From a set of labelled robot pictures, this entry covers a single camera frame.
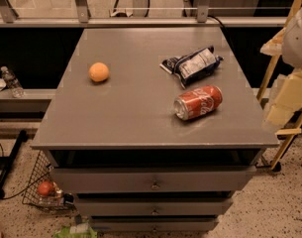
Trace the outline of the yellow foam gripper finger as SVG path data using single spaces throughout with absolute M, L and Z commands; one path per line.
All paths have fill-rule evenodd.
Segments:
M 264 106 L 263 126 L 283 127 L 302 108 L 302 68 L 274 81 Z

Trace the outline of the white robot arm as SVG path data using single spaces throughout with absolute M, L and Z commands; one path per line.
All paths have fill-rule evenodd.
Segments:
M 302 7 L 260 51 L 269 56 L 281 55 L 283 62 L 294 68 L 289 75 L 276 79 L 264 108 L 263 122 L 281 128 L 302 108 Z

